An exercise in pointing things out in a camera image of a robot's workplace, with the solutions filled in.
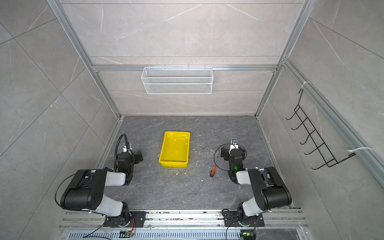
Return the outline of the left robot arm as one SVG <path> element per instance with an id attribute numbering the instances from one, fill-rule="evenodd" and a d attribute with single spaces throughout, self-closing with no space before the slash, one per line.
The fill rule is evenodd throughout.
<path id="1" fill-rule="evenodd" d="M 134 165 L 143 161 L 141 151 L 133 154 L 126 151 L 115 156 L 113 170 L 78 170 L 58 205 L 68 211 L 83 211 L 106 217 L 111 226 L 124 227 L 133 221 L 128 204 L 114 200 L 104 194 L 106 187 L 127 186 L 131 183 Z"/>

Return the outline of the aluminium frame profile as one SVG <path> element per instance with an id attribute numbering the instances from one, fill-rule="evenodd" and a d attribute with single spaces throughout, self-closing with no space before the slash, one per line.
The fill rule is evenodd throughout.
<path id="1" fill-rule="evenodd" d="M 57 0 L 47 0 L 49 6 L 51 7 L 52 11 L 56 15 L 57 19 L 59 20 L 59 23 L 63 27 L 66 35 L 70 39 L 72 45 L 74 46 L 75 50 L 77 51 L 79 57 L 83 61 L 86 69 L 90 73 L 92 79 L 96 83 L 97 87 L 101 91 L 103 97 L 105 98 L 107 104 L 111 108 L 112 112 L 114 113 L 115 117 L 119 120 L 122 115 L 120 114 L 115 102 L 113 101 L 109 91 L 105 87 L 103 81 L 101 80 L 99 74 L 97 71 L 93 69 L 93 64 L 91 61 L 91 58 L 89 57 L 85 47 L 81 43 L 74 27 L 72 26 L 67 14 L 65 13 L 64 8 L 62 7 L 62 4 L 60 1 Z"/>

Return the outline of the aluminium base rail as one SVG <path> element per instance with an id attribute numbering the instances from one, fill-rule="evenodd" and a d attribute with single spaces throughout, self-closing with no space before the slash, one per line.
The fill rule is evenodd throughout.
<path id="1" fill-rule="evenodd" d="M 240 222 L 229 210 L 134 210 L 126 227 L 96 214 L 66 212 L 57 240 L 312 240 L 300 209 L 274 209 Z"/>

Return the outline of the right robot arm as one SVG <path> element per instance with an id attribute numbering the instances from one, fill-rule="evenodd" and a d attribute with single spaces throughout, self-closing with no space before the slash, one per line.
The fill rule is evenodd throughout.
<path id="1" fill-rule="evenodd" d="M 236 144 L 220 146 L 220 157 L 229 163 L 226 172 L 237 185 L 250 185 L 253 197 L 239 204 L 237 222 L 249 225 L 263 213 L 292 204 L 292 196 L 275 167 L 246 169 L 247 151 Z"/>

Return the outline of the orange black screwdriver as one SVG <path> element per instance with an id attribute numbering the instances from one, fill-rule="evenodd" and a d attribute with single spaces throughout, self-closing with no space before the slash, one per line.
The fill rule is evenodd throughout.
<path id="1" fill-rule="evenodd" d="M 215 171 L 216 171 L 216 165 L 213 165 L 212 170 L 211 170 L 211 172 L 210 172 L 210 177 L 211 177 L 211 178 L 214 177 L 214 175 L 215 175 Z"/>

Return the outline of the yellow plastic bin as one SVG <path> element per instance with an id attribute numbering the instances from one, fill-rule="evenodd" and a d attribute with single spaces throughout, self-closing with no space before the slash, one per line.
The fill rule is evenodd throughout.
<path id="1" fill-rule="evenodd" d="M 189 162 L 190 140 L 189 132 L 165 132 L 159 163 L 163 167 L 186 168 Z"/>

